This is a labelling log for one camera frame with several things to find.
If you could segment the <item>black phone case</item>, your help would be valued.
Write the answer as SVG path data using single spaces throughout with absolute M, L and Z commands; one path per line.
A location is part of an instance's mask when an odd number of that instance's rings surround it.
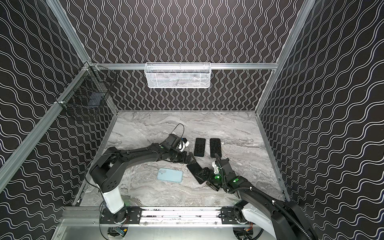
M 218 155 L 222 157 L 221 140 L 219 138 L 210 139 L 210 157 L 215 158 Z

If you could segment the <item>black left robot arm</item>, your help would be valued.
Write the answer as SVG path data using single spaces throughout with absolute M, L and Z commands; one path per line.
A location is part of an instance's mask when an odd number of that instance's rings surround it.
M 148 162 L 159 161 L 193 164 L 196 159 L 192 153 L 158 143 L 135 150 L 118 150 L 111 147 L 100 156 L 90 168 L 90 176 L 99 187 L 107 209 L 111 214 L 114 215 L 125 207 L 119 184 L 126 169 Z

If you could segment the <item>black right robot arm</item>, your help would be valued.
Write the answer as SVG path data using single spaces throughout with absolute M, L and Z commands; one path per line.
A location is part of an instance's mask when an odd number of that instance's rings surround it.
M 277 240 L 317 240 L 318 236 L 310 226 L 305 214 L 294 202 L 283 202 L 271 197 L 235 172 L 225 173 L 223 169 L 215 174 L 204 168 L 200 176 L 206 184 L 227 194 L 236 194 L 241 202 L 235 207 L 235 220 L 250 222 L 268 232 Z

